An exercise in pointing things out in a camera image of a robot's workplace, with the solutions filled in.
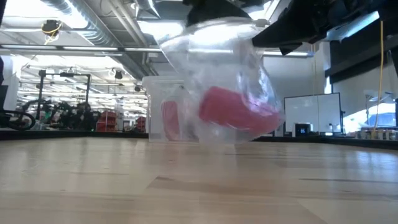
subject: cable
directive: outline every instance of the cable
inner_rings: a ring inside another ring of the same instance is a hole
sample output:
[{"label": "cable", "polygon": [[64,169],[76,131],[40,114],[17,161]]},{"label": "cable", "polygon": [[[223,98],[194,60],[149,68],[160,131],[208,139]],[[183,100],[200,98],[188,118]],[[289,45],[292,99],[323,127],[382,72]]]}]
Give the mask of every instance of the cable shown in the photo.
[{"label": "cable", "polygon": [[58,31],[59,29],[61,29],[62,24],[63,24],[63,22],[61,22],[60,25],[59,25],[57,28],[55,28],[54,30],[51,30],[51,31],[44,31],[44,30],[43,30],[44,24],[42,24],[42,32],[45,33],[45,34],[52,34],[52,33],[55,33],[56,31]]},{"label": "cable", "polygon": [[[59,29],[61,29],[62,24],[63,24],[63,23],[61,22],[60,25],[59,25],[56,29],[51,30],[51,31],[44,31],[44,30],[43,30],[44,24],[42,24],[42,32],[45,33],[45,34],[51,34],[51,37],[45,41],[44,45],[47,45],[48,43],[51,43],[51,42],[56,41],[56,39],[53,39],[53,37],[54,37],[55,33],[56,33]],[[23,71],[23,70],[29,65],[29,62],[31,62],[33,59],[35,59],[36,56],[37,56],[37,54],[35,54],[24,66],[22,66],[21,71]]]},{"label": "cable", "polygon": [[383,66],[384,66],[384,22],[380,20],[380,45],[381,45],[381,65],[380,65],[380,81],[379,81],[379,96],[377,99],[376,122],[374,123],[373,132],[376,132],[377,122],[379,121],[379,105],[381,97]]}]

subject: black stand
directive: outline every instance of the black stand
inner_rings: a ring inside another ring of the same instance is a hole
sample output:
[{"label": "black stand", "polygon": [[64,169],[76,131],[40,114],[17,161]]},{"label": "black stand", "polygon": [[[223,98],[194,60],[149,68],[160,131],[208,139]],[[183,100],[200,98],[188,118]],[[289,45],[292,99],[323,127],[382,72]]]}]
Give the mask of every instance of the black stand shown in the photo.
[{"label": "black stand", "polygon": [[0,85],[0,111],[4,110],[4,102],[6,100],[8,86]]},{"label": "black stand", "polygon": [[398,127],[398,99],[396,99],[395,102],[396,102],[396,127]]},{"label": "black stand", "polygon": [[4,15],[4,10],[6,9],[7,0],[0,1],[0,26],[2,22],[2,17]]},{"label": "black stand", "polygon": [[87,77],[87,89],[86,89],[86,109],[88,106],[88,93],[90,91],[90,83],[91,83],[91,75],[90,74],[74,74],[74,73],[47,73],[45,70],[40,70],[39,71],[39,76],[40,76],[40,85],[39,85],[39,105],[37,105],[37,112],[36,112],[36,119],[40,119],[40,110],[41,110],[41,101],[42,101],[42,95],[43,95],[43,86],[44,86],[44,78],[46,75],[59,75],[60,77],[75,77],[75,76],[86,76]]}]

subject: yellow cable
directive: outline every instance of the yellow cable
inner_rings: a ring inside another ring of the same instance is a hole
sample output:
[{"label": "yellow cable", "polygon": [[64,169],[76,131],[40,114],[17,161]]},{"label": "yellow cable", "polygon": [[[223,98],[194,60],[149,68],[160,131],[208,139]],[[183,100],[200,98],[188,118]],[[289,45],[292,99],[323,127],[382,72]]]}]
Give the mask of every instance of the yellow cable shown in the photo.
[{"label": "yellow cable", "polygon": [[45,41],[44,45],[47,45],[48,43],[51,43],[51,42],[52,42],[51,40],[53,40],[54,34],[55,34],[55,33],[53,32],[52,35],[51,35],[51,37],[50,37],[48,40]]},{"label": "yellow cable", "polygon": [[56,31],[58,31],[59,29],[61,29],[61,26],[62,26],[62,22],[60,23],[60,25],[56,28],[56,29],[54,29],[54,30],[51,30],[51,31],[44,31],[43,30],[43,26],[44,26],[44,24],[42,24],[42,32],[43,33],[45,33],[45,34],[51,34],[51,33],[54,33],[54,32],[56,32]]},{"label": "yellow cable", "polygon": [[377,99],[377,112],[376,122],[374,123],[373,132],[376,132],[377,122],[379,121],[379,105],[381,97],[382,79],[383,79],[383,66],[384,66],[384,23],[380,21],[380,45],[381,45],[381,65],[380,65],[380,81],[379,81],[379,96]]}]

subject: fluorescent light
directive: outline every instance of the fluorescent light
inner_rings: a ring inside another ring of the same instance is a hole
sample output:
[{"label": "fluorescent light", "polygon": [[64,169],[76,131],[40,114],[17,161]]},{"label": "fluorescent light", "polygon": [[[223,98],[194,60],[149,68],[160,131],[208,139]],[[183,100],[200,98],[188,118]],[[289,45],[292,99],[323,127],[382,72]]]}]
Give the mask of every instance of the fluorescent light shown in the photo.
[{"label": "fluorescent light", "polygon": [[160,48],[154,48],[154,47],[126,47],[124,50],[127,52],[156,52],[156,53],[162,52]]},{"label": "fluorescent light", "polygon": [[[190,53],[209,53],[209,54],[231,54],[232,50],[222,50],[222,49],[189,49]],[[268,56],[283,56],[281,52],[278,51],[265,51],[264,55]],[[287,56],[290,57],[309,57],[311,56],[308,52],[291,52]]]},{"label": "fluorescent light", "polygon": [[77,81],[75,81],[75,80],[73,80],[73,79],[71,79],[71,78],[65,78],[65,80],[68,80],[68,81],[70,81],[70,82],[72,82],[72,83],[76,83]]},{"label": "fluorescent light", "polygon": [[266,16],[264,17],[266,20],[270,20],[272,15],[275,12],[276,7],[279,5],[280,0],[273,0],[271,5],[269,6],[267,12],[266,12]]},{"label": "fluorescent light", "polygon": [[97,57],[105,57],[105,56],[122,57],[123,54],[121,54],[121,53],[95,53],[94,56],[97,56]]},{"label": "fluorescent light", "polygon": [[63,47],[65,50],[118,51],[117,47]]},{"label": "fluorescent light", "polygon": [[96,88],[90,87],[91,90],[96,91],[97,93],[104,93],[103,91],[97,90]]},{"label": "fluorescent light", "polygon": [[42,29],[35,28],[1,28],[1,31],[4,32],[41,32]]},{"label": "fluorescent light", "polygon": [[[32,95],[38,95],[39,91],[18,91],[18,94],[32,94]],[[71,96],[71,95],[83,95],[85,96],[86,93],[80,93],[80,92],[54,92],[54,91],[43,91],[43,95],[56,95],[56,96]],[[131,98],[136,98],[135,100],[139,98],[146,98],[146,95],[144,94],[133,94],[133,93],[117,93],[112,94],[112,93],[89,93],[90,96],[94,97],[110,97],[110,98],[120,98],[122,96],[130,96]]]},{"label": "fluorescent light", "polygon": [[26,50],[53,50],[53,49],[57,49],[56,46],[46,46],[46,45],[2,44],[1,47],[5,48],[5,49],[26,49]]},{"label": "fluorescent light", "polygon": [[189,49],[190,53],[219,53],[219,54],[231,54],[232,50],[221,50],[221,49]]},{"label": "fluorescent light", "polygon": [[[281,52],[271,52],[271,51],[265,51],[264,55],[269,55],[269,56],[282,56]],[[287,56],[294,56],[294,57],[309,57],[310,54],[308,52],[291,52],[287,54]]]}]

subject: whiteboard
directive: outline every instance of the whiteboard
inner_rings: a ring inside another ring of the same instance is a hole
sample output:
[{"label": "whiteboard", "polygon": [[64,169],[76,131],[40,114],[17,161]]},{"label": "whiteboard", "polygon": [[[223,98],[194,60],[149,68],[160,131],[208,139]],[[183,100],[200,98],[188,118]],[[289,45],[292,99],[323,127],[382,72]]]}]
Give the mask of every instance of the whiteboard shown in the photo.
[{"label": "whiteboard", "polygon": [[311,123],[313,131],[340,133],[340,95],[314,95],[285,98],[285,131],[292,132],[294,123]]},{"label": "whiteboard", "polygon": [[318,95],[318,105],[320,132],[340,133],[341,128],[337,128],[339,125],[341,125],[340,95]]}]

